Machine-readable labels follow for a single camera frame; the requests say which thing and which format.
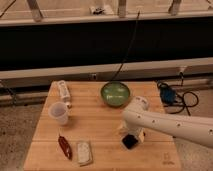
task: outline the black power cord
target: black power cord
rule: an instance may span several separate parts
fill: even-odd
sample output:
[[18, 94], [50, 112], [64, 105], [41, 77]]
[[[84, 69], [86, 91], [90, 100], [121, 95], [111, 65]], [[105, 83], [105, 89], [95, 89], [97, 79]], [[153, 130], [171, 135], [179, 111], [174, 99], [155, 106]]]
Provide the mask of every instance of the black power cord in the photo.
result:
[[114, 80], [115, 80], [115, 78], [116, 78], [116, 77], [118, 76], [118, 74], [121, 72], [121, 69], [123, 68], [124, 63], [127, 61], [128, 57], [129, 57], [129, 54], [130, 54], [131, 49], [132, 49], [132, 46], [133, 46], [133, 44], [134, 44], [134, 42], [135, 42], [135, 37], [136, 37], [136, 33], [137, 33], [139, 18], [140, 18], [140, 11], [138, 12], [137, 19], [136, 19], [136, 21], [135, 21], [134, 32], [133, 32], [133, 34], [132, 34], [132, 39], [131, 39], [131, 41], [130, 41], [130, 43], [129, 43], [129, 47], [128, 47], [127, 51], [126, 51], [126, 55], [124, 56], [124, 58], [123, 58], [123, 60], [122, 60], [122, 62], [121, 62], [121, 65], [120, 65], [119, 69], [118, 69], [117, 72], [112, 76], [112, 78], [110, 79], [110, 81], [114, 81]]
[[[164, 82], [158, 82], [157, 86], [160, 89], [160, 97], [162, 102], [165, 104], [164, 107], [180, 107], [178, 111], [170, 112], [170, 114], [178, 114], [182, 112], [184, 109], [186, 109], [187, 114], [191, 116], [191, 113], [189, 111], [189, 108], [195, 107], [199, 104], [199, 98], [198, 96], [191, 92], [186, 91], [182, 95], [178, 94], [175, 90], [172, 89], [174, 86], [183, 86], [183, 73], [180, 74], [181, 76], [181, 84], [180, 85], [168, 85]], [[195, 103], [192, 105], [187, 104], [186, 102], [186, 96], [192, 95], [195, 98]]]

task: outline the tabletop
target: tabletop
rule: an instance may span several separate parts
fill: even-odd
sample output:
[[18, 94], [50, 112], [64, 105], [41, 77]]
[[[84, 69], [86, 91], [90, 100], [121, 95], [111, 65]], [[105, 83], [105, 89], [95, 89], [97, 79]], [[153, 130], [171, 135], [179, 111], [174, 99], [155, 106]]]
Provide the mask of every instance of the tabletop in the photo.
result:
[[[122, 144], [118, 127], [125, 107], [107, 106], [100, 96], [106, 82], [67, 82], [72, 107], [66, 126], [48, 116], [49, 106], [60, 101], [56, 82], [53, 82], [44, 104], [37, 128], [24, 164], [25, 171], [178, 171], [181, 170], [173, 138], [144, 128], [145, 141], [131, 150]], [[143, 96], [149, 110], [164, 113], [155, 82], [123, 82], [131, 97]], [[59, 133], [71, 145], [73, 159], [68, 160], [59, 144]], [[90, 141], [93, 163], [80, 167], [77, 160], [77, 142]]]

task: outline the speckled floor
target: speckled floor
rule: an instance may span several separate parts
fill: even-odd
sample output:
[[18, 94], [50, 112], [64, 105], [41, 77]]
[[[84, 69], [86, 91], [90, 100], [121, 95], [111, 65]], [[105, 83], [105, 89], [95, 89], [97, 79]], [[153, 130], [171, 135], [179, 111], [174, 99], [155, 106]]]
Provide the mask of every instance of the speckled floor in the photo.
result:
[[[190, 109], [192, 116], [213, 117], [213, 89], [194, 92], [200, 103]], [[42, 107], [43, 104], [0, 108], [0, 171], [22, 170]], [[183, 171], [212, 170], [213, 149], [179, 138], [175, 138], [175, 144]]]
[[21, 171], [43, 104], [0, 108], [0, 171]]

